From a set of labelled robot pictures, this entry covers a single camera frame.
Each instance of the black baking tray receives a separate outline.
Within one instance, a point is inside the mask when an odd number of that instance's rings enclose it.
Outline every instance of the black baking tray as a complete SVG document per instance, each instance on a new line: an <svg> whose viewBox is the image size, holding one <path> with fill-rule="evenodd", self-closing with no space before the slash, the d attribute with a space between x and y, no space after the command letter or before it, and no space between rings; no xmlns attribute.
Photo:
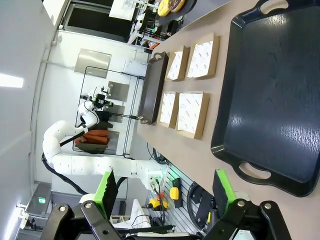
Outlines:
<svg viewBox="0 0 320 240"><path fill-rule="evenodd" d="M168 60L166 52L156 52L148 61L137 115L143 124L157 120Z"/></svg>
<svg viewBox="0 0 320 240"><path fill-rule="evenodd" d="M243 180L305 197L320 172L320 1L263 14L265 2L232 19L211 151Z"/></svg>
<svg viewBox="0 0 320 240"><path fill-rule="evenodd" d="M157 14L155 17L155 26L162 26L189 13L195 7L196 3L197 0L185 0L183 7L178 12L170 12L167 16L159 16Z"/></svg>

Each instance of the black metal clamp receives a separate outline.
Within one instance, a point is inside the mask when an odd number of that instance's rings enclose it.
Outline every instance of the black metal clamp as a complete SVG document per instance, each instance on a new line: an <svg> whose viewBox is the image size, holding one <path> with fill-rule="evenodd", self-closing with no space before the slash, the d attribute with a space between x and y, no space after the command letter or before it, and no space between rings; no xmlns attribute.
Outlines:
<svg viewBox="0 0 320 240"><path fill-rule="evenodd" d="M229 240L236 230L247 230L256 240L291 240L285 220L274 201L259 206L235 200L203 240Z"/></svg>
<svg viewBox="0 0 320 240"><path fill-rule="evenodd" d="M40 240L73 240L80 234L93 234L100 240L122 240L93 201L85 201L73 209L66 204L57 205L51 212Z"/></svg>

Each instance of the green light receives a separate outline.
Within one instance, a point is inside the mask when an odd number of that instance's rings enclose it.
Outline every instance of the green light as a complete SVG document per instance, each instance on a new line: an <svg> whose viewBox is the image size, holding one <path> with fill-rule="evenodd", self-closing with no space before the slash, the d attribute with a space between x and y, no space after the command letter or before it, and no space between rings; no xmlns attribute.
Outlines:
<svg viewBox="0 0 320 240"><path fill-rule="evenodd" d="M40 204L45 204L46 203L46 199L44 197L38 197L38 201Z"/></svg>

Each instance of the cardboard box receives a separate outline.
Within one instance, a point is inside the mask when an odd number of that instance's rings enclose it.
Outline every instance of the cardboard box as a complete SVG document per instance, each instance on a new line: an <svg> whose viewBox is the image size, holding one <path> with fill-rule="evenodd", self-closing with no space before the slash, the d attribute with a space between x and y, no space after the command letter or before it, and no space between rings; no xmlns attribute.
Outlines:
<svg viewBox="0 0 320 240"><path fill-rule="evenodd" d="M166 128L174 129L179 110L179 93L167 91L162 94L157 123Z"/></svg>
<svg viewBox="0 0 320 240"><path fill-rule="evenodd" d="M191 139L201 139L206 124L210 94L193 91L179 94L175 130Z"/></svg>
<svg viewBox="0 0 320 240"><path fill-rule="evenodd" d="M211 33L192 44L186 78L206 79L216 74L219 42L219 37Z"/></svg>
<svg viewBox="0 0 320 240"><path fill-rule="evenodd" d="M165 81L182 81L186 77L190 47L181 46L170 52Z"/></svg>

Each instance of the stainless steel surface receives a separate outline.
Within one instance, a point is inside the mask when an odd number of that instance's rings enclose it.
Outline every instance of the stainless steel surface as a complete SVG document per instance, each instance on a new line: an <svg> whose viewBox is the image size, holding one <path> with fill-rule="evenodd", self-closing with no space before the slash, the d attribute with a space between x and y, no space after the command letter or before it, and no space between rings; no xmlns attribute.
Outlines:
<svg viewBox="0 0 320 240"><path fill-rule="evenodd" d="M265 207L266 209L270 209L270 208L271 208L271 204L270 204L270 203L267 203L266 205L264 205L264 207Z"/></svg>
<svg viewBox="0 0 320 240"><path fill-rule="evenodd" d="M108 83L109 94L108 99L114 99L126 102L129 92L129 84L122 84L114 81L109 81Z"/></svg>
<svg viewBox="0 0 320 240"><path fill-rule="evenodd" d="M40 203L39 198L45 199L45 203ZM25 209L27 213L43 216L47 212L51 198L51 183L38 182L38 185L31 197L31 200Z"/></svg>
<svg viewBox="0 0 320 240"><path fill-rule="evenodd" d="M108 138L110 139L104 154L116 154L117 153L117 146L119 141L119 132L118 131L109 131L108 130Z"/></svg>
<svg viewBox="0 0 320 240"><path fill-rule="evenodd" d="M182 201L183 201L183 207L175 208L174 201L170 198L170 189L172 188L172 180L176 178L181 178L181 185L182 185ZM178 233L191 233L195 234L199 232L193 223L191 222L191 219L188 214L187 210L187 194L188 190L190 188L190 185L193 183L193 181L187 177L183 172L181 172L179 169L177 169L174 165L171 165L168 167L168 173L165 177L165 183L164 188L160 188L161 192L164 192L164 200L168 203L167 211L165 214L165 223L166 224L172 224L175 225L175 231ZM157 195L155 193L152 193L151 191L148 194L146 204L149 203L149 200L151 198L156 198ZM195 204L192 202L192 211L193 214L196 215L196 212L198 211L199 204ZM160 217L159 211L152 211L149 209L149 214L152 217Z"/></svg>
<svg viewBox="0 0 320 240"><path fill-rule="evenodd" d="M108 111L108 112L113 113L113 114L124 114L125 106L113 105L113 107L104 107L103 111ZM109 122L122 123L122 121L123 121L123 117L122 116L112 115L109 118Z"/></svg>
<svg viewBox="0 0 320 240"><path fill-rule="evenodd" d="M239 207L243 207L245 205L245 202L244 201L238 201L238 206Z"/></svg>
<svg viewBox="0 0 320 240"><path fill-rule="evenodd" d="M104 69L109 68L109 64L111 61L111 55L103 52L92 51L88 49L80 49L78 58L76 60L74 72L93 75L100 78L107 77L107 71Z"/></svg>

